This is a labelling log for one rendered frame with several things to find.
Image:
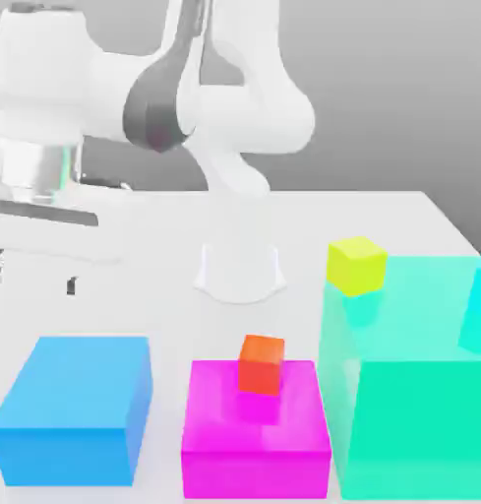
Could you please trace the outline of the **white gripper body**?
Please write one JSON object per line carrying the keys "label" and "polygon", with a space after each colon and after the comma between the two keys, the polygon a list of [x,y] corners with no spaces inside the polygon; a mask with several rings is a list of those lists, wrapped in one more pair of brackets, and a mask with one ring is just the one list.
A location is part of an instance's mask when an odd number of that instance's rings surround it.
{"label": "white gripper body", "polygon": [[88,262],[119,260],[124,249],[120,191],[63,191],[53,205],[0,199],[0,248]]}

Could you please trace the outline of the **small orange cube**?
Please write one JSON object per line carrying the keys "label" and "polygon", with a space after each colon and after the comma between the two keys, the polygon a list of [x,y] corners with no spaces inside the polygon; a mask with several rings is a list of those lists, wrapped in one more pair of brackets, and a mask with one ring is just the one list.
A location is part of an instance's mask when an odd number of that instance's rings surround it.
{"label": "small orange cube", "polygon": [[267,396],[278,396],[284,339],[247,335],[238,359],[238,388]]}

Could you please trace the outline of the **small yellow cube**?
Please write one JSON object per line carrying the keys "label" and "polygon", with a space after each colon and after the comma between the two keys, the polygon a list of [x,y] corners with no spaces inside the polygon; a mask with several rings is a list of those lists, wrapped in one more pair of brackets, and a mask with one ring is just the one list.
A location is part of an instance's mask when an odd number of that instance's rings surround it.
{"label": "small yellow cube", "polygon": [[388,252],[365,236],[331,242],[327,258],[327,281],[353,297],[383,288]]}

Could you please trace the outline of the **small cyan cube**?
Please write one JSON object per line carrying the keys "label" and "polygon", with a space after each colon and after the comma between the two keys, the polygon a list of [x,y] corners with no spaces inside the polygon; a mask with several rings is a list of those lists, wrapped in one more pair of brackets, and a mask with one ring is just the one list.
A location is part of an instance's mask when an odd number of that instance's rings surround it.
{"label": "small cyan cube", "polygon": [[481,256],[463,317],[459,344],[470,351],[481,353]]}

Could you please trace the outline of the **large blue box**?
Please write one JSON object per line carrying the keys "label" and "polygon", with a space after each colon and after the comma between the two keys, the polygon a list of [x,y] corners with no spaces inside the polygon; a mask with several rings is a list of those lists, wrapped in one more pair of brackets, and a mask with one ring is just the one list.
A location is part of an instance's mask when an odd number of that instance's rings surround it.
{"label": "large blue box", "polygon": [[0,405],[8,486],[130,486],[152,398],[144,337],[42,337]]}

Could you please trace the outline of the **large magenta box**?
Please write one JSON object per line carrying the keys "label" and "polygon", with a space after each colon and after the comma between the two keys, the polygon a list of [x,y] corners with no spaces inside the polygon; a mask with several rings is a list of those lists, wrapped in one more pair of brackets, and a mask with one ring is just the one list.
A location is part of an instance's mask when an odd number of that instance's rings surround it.
{"label": "large magenta box", "polygon": [[191,367],[181,444],[188,499],[324,499],[331,442],[311,360],[287,360],[278,396],[241,392],[234,360]]}

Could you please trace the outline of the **large turquoise box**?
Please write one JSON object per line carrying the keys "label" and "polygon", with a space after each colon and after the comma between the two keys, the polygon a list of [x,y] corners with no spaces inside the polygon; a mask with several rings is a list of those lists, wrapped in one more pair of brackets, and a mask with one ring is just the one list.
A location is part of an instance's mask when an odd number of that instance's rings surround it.
{"label": "large turquoise box", "polygon": [[476,266],[393,256],[377,292],[325,286],[318,372],[344,498],[481,500]]}

